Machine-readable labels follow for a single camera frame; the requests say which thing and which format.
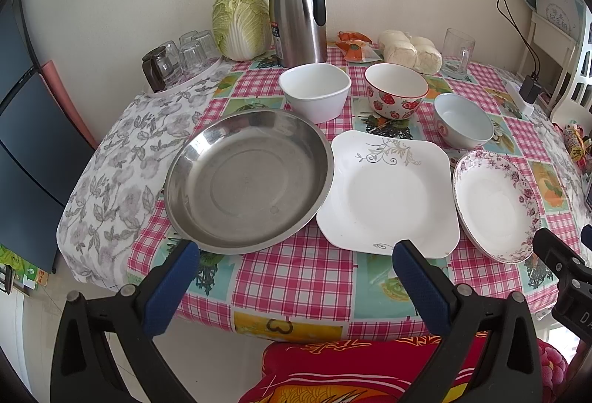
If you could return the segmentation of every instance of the white square plate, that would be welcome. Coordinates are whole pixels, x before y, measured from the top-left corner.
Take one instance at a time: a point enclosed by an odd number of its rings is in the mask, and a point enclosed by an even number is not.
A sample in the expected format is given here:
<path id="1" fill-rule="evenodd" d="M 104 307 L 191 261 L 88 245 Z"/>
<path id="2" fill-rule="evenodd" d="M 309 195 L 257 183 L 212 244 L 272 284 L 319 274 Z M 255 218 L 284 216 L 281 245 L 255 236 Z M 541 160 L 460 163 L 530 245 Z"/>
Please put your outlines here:
<path id="1" fill-rule="evenodd" d="M 329 242 L 390 255 L 409 239 L 426 258 L 444 258 L 457 246 L 450 162 L 436 144 L 346 131 L 331 148 L 333 185 L 317 213 Z"/>

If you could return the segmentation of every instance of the metal pan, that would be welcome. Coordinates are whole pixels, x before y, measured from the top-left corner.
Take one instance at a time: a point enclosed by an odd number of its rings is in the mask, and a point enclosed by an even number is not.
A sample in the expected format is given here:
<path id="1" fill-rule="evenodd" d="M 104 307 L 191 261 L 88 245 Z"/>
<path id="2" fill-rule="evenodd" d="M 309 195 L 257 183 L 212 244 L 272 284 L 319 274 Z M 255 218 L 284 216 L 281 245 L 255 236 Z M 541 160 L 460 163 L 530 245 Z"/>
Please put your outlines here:
<path id="1" fill-rule="evenodd" d="M 194 136 L 165 181 L 173 228 L 205 251 L 244 254 L 292 236 L 319 210 L 333 153 L 313 123 L 282 109 L 227 116 Z"/>

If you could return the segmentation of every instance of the bowl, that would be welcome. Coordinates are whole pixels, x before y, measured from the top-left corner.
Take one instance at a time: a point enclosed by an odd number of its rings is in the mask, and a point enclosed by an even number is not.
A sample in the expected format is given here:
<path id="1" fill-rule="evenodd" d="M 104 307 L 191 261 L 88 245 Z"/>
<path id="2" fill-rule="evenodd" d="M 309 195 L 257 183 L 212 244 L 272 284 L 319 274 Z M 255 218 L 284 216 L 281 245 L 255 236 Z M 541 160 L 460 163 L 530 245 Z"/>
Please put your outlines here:
<path id="1" fill-rule="evenodd" d="M 166 214 L 204 251 L 259 251 L 312 219 L 333 172 L 331 145 L 310 121 L 282 109 L 238 112 L 177 153 L 165 180 Z"/>
<path id="2" fill-rule="evenodd" d="M 388 119 L 411 117 L 429 89 L 421 74 L 389 62 L 370 66 L 364 76 L 370 107 Z"/>
<path id="3" fill-rule="evenodd" d="M 434 100 L 434 123 L 440 136 L 458 149 L 475 149 L 493 137 L 493 123 L 473 101 L 458 94 L 440 94 Z"/>
<path id="4" fill-rule="evenodd" d="M 326 62 L 299 65 L 279 76 L 292 110 L 315 124 L 341 114 L 351 83 L 345 71 Z"/>

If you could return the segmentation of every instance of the screw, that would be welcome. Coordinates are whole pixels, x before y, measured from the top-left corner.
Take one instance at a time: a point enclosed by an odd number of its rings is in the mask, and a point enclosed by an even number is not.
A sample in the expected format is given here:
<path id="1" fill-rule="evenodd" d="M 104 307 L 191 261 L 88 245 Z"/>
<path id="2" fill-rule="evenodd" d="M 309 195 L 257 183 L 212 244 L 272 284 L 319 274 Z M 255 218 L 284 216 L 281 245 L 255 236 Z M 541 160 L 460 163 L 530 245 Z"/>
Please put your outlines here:
<path id="1" fill-rule="evenodd" d="M 457 286 L 457 291 L 464 297 L 469 297 L 473 293 L 473 288 L 463 283 Z"/>
<path id="2" fill-rule="evenodd" d="M 68 292 L 68 294 L 66 295 L 66 300 L 70 303 L 74 303 L 78 298 L 80 298 L 80 293 L 75 289 Z"/>
<path id="3" fill-rule="evenodd" d="M 513 291 L 512 292 L 512 299 L 514 301 L 516 301 L 517 303 L 523 303 L 524 302 L 524 295 L 522 293 L 520 293 L 519 291 Z"/>
<path id="4" fill-rule="evenodd" d="M 119 290 L 123 297 L 131 297 L 135 293 L 135 285 L 124 285 Z"/>

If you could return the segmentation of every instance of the floor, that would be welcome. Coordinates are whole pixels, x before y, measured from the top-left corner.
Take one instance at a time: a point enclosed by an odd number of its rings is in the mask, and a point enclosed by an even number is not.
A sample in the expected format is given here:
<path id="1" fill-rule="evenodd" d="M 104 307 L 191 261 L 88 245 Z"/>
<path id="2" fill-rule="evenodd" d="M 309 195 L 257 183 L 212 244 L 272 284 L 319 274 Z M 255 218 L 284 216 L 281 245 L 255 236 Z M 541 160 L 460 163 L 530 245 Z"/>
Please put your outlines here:
<path id="1" fill-rule="evenodd" d="M 66 294 L 76 289 L 86 299 L 110 296 L 105 288 L 75 281 L 65 261 L 48 285 L 31 291 L 23 314 L 25 360 L 31 392 L 39 403 L 49 402 L 51 358 Z M 260 379 L 260 362 L 266 340 L 211 328 L 174 318 L 155 344 L 179 380 L 199 403 L 232 403 Z M 129 392 L 148 401 L 129 366 L 117 337 L 109 343 Z"/>

